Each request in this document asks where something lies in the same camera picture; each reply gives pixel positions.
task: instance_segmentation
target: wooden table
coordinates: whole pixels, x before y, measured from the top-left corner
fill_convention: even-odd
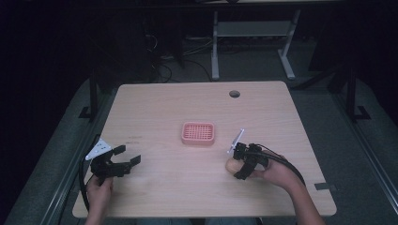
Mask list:
[[[230,97],[233,90],[240,97]],[[182,126],[189,121],[213,123],[214,144],[182,143]],[[321,215],[336,212],[329,190],[314,186],[325,179],[283,82],[202,82],[119,88],[101,138],[127,146],[113,162],[138,155],[142,162],[115,178],[109,217],[294,216],[283,189],[262,179],[237,180],[224,168],[241,128],[242,143],[261,143],[298,168]],[[81,196],[73,215],[86,217]]]

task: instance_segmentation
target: pink plastic container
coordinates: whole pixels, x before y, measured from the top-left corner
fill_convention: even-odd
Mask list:
[[[212,145],[214,125],[212,123],[187,122],[182,128],[182,142],[191,145]]]

